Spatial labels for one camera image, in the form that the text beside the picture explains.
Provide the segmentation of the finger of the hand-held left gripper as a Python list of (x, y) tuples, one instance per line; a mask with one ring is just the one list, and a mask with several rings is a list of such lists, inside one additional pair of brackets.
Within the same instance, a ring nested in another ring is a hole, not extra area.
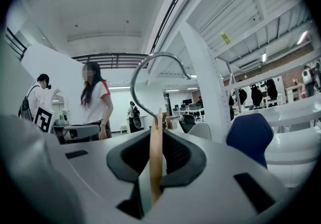
[(68, 125), (63, 128), (63, 136), (67, 139), (84, 139), (100, 132), (98, 125)]

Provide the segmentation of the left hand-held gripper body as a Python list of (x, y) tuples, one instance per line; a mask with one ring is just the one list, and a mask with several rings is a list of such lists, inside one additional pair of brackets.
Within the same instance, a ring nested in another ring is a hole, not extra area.
[(43, 132), (53, 134), (60, 143), (65, 143), (63, 129), (67, 126), (67, 121), (53, 110), (45, 107), (38, 107), (33, 123)]

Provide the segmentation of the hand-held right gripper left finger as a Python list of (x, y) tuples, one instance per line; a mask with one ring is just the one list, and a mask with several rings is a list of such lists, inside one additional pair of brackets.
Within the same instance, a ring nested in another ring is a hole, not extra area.
[(117, 210), (143, 218), (141, 191), (149, 189), (150, 131), (139, 131), (107, 140), (62, 145), (77, 174)]

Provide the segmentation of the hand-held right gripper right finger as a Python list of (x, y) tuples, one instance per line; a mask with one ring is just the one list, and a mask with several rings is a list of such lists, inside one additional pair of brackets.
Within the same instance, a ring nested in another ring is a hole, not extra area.
[(282, 182), (242, 152), (225, 144), (171, 131), (200, 147), (207, 158), (204, 171), (186, 187), (166, 188), (150, 210), (151, 220), (248, 220), (254, 206), (234, 179), (248, 173), (271, 198), (287, 194)]

